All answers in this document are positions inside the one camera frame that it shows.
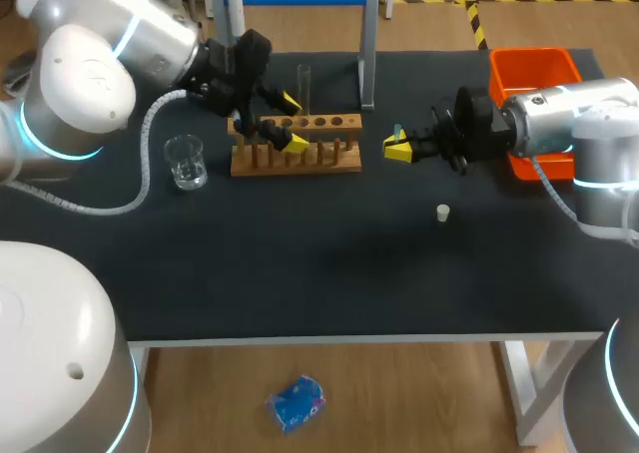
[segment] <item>orange bin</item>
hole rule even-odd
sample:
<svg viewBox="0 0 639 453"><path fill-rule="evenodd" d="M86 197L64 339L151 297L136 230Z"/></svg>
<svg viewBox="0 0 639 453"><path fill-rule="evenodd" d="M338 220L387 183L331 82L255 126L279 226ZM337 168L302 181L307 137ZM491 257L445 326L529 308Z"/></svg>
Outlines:
<svg viewBox="0 0 639 453"><path fill-rule="evenodd" d="M515 94L578 82L581 77L565 49L495 49L490 53L488 92L497 107ZM508 154L508 160L519 179L539 180L528 159L517 159ZM548 179L574 178L570 153L538 156L537 162Z"/></svg>

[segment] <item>black table mat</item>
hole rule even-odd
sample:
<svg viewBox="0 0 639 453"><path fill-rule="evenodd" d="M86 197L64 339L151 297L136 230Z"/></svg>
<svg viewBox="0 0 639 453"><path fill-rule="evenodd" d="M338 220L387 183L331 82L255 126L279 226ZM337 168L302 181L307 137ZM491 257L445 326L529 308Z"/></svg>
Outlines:
<svg viewBox="0 0 639 453"><path fill-rule="evenodd" d="M584 80L601 77L590 51L572 54ZM354 55L276 55L269 77L294 92L299 63L313 69L314 113L356 112ZM486 52L378 54L363 171L339 176L231 179L226 121L178 101L153 126L152 190L137 211L86 217L5 189L0 237L84 263L130 340L603 330L637 303L636 251L586 236L505 160L463 178L440 159L381 157L393 124L422 128L431 104L487 80ZM154 96L142 97L126 135L72 180L39 186L94 207L134 197ZM181 133L204 141L209 166L187 195L162 158ZM571 203L569 183L559 192ZM451 207L445 225L438 204Z"/></svg>

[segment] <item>test tube rack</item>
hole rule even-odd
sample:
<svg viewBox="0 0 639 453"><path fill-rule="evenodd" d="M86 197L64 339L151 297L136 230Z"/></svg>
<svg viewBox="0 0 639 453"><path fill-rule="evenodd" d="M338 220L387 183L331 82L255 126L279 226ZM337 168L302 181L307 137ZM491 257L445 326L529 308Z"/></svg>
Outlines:
<svg viewBox="0 0 639 453"><path fill-rule="evenodd" d="M288 127L309 141L301 154L278 152L273 144L248 143L228 120L228 133L236 144L231 154L231 177L300 176L360 172L360 114L331 114L304 117L260 117L276 126Z"/></svg>

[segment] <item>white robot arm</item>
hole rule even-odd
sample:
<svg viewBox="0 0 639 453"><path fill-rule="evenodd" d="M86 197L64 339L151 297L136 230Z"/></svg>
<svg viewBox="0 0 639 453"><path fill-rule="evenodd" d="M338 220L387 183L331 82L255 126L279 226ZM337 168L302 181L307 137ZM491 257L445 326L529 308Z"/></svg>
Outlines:
<svg viewBox="0 0 639 453"><path fill-rule="evenodd" d="M386 157L417 162L441 155L462 174L468 163L508 152L530 158L553 199L587 234L635 243L631 219L639 190L639 91L604 79L512 96L497 108L485 90L462 87L452 112L432 109L425 135L384 142ZM554 191L535 156L574 153L574 213Z"/></svg>
<svg viewBox="0 0 639 453"><path fill-rule="evenodd" d="M304 148L251 113L255 94L288 115L299 108L264 85L272 47L255 31L232 47L201 43L198 26L160 0L17 0L17 9L36 25L40 52L25 98L0 104L0 183L66 178L96 156L135 106L132 76L220 116L238 111L238 131L277 150Z"/></svg>

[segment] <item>white cable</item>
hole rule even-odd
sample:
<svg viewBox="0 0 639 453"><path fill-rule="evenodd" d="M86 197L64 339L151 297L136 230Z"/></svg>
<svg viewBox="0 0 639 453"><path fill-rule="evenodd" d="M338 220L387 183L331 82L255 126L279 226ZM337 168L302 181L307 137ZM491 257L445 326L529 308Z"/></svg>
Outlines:
<svg viewBox="0 0 639 453"><path fill-rule="evenodd" d="M65 201L64 199L60 199L53 194L49 194L48 192L45 192L28 184L24 184L22 182L14 181L6 185L11 189L16 189L18 191L24 192L25 194L30 194L37 197L38 199L48 202L49 204L58 206L66 211L77 212L78 214L85 214L88 216L118 216L120 214L125 214L127 212L133 211L142 204L147 194L149 193L149 187L151 186L151 167L149 164L149 134L151 132L151 124L153 123L153 119L156 117L156 114L158 114L158 111L160 111L163 106L169 104L171 101L175 101L176 99L184 99L186 97L187 91L185 90L169 92L159 98L156 102L154 102L147 111L147 114L144 116L144 121L142 122L142 131L140 133L140 164L142 184L140 185L140 191L138 192L138 195L125 206L113 207L109 209L96 209L93 207L79 206L78 204Z"/></svg>
<svg viewBox="0 0 639 453"><path fill-rule="evenodd" d="M635 248L639 248L639 243L637 243L637 239L635 238L636 235L633 234L633 230L630 229L630 209L632 208L637 192L639 191L634 190L628 194L628 197L626 197L626 200L623 203L623 210L621 211L621 227L623 229L624 237L626 241Z"/></svg>
<svg viewBox="0 0 639 453"><path fill-rule="evenodd" d="M533 158L530 159L530 162L532 163L532 167L535 170L535 172L537 173L537 176L539 177L539 180L541 181L541 184L543 184L543 186L546 187L546 190L548 191L548 193L550 194L552 199L557 203L559 208L567 216L569 216L571 220L573 220L574 222L577 222L577 214L575 212L573 212L570 209L569 206L566 205L566 203L561 199L561 197L559 196L557 191L555 191L554 188L550 185L550 181L548 181L548 178L546 177L546 175L541 170L541 167L539 166L539 163L537 162L537 159L535 159L533 157Z"/></svg>

